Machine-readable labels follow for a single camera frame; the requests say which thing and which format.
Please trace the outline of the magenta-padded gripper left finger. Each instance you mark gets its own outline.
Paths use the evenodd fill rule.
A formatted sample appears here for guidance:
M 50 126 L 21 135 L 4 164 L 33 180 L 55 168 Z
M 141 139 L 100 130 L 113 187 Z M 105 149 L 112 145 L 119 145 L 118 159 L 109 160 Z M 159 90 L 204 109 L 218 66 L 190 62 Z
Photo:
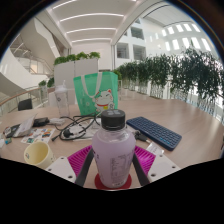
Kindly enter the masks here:
M 59 157 L 46 171 L 83 187 L 93 157 L 92 146 L 87 146 L 68 157 Z

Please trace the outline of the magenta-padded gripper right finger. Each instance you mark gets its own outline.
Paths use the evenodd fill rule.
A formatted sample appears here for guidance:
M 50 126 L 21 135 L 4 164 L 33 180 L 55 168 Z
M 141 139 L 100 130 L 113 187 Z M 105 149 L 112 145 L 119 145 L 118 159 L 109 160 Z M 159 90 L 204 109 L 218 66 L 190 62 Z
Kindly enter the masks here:
M 164 154 L 154 155 L 139 146 L 135 147 L 133 164 L 141 186 L 155 182 L 180 170 Z

